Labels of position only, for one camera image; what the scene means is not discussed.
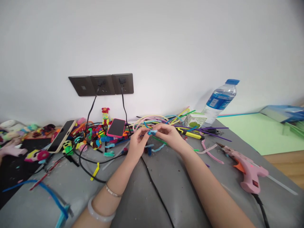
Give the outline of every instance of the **smartphone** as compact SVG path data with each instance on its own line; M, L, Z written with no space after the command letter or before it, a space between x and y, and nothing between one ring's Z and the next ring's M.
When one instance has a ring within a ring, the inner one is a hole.
M116 138L122 138L124 134L124 125L126 121L121 119L114 119L107 132L107 136L112 136Z
M75 124L76 124L76 120L67 121L60 130L60 132L57 134L57 136L55 137L54 141L52 142L52 144L50 145L47 151L50 153L58 153L62 147L62 144L69 136Z

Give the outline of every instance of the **phone screen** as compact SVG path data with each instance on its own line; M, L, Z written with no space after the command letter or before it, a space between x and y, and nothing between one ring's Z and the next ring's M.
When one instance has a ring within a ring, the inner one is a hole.
M69 135L69 129L71 128L71 125L74 123L74 120L69 120L67 121L64 126L62 127L61 131L58 133L57 137L55 138L55 140L52 142L50 148L47 151L56 151L57 148L60 146L63 138L66 135Z
M124 124L125 124L124 120L114 119L110 129L108 130L108 134L119 137L123 136Z

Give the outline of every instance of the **gray tablecloth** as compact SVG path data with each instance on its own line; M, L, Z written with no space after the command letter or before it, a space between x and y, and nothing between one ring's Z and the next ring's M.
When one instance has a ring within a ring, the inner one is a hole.
M215 122L214 126L223 127L218 121ZM301 227L304 223L303 190L232 131L223 130L223 133L223 137L232 140L232 142L206 136L206 146L210 147L215 142L219 142L243 153L256 164L266 168L271 176L299 194L292 195L269 178L259 178L262 189L260 198L264 204L270 227ZM199 140L188 137L187 142L194 149L203 150ZM155 147L162 144L152 138L149 139L148 143L153 143ZM113 150L118 152L123 146L117 146ZM245 192L240 186L243 175L233 167L235 162L231 158L225 157L219 147L212 150L211 153L225 164L222 165L214 161L207 154L200 155L200 157L210 165L212 173L253 224L256 227L264 227L258 204L251 194ZM83 154L96 161L108 159L92 149ZM143 158L167 206L174 226L176 228L211 227L181 158L168 146L154 153L151 157L144 154ZM108 180L123 159L123 157L116 159L105 171L100 169L97 177ZM96 168L94 164L88 164L85 161L83 164L91 173L94 172ZM42 176L41 172L32 176L32 179L39 179ZM104 186L96 181L90 181L90 177L80 167L77 168L67 160L62 161L44 180L44 183L48 184L64 201L71 205L73 216L69 217L65 227L72 226L87 206L89 198ZM24 185L0 210L1 227L55 227L60 210L42 188L36 187L32 192L29 192L31 186L32 184ZM111 227L171 227L141 160L131 175Z

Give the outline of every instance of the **left hand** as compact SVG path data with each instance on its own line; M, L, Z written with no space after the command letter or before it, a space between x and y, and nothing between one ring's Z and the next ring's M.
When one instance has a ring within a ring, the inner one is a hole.
M137 129L137 131L131 136L130 146L127 156L136 160L136 162L138 162L141 155L143 154L146 143L149 139L149 135L147 134L149 130L151 129L142 127Z

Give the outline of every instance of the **wooden floor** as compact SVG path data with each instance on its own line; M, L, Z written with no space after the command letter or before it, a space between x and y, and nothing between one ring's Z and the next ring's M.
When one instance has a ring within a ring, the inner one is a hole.
M264 158L304 189L304 150L266 155Z

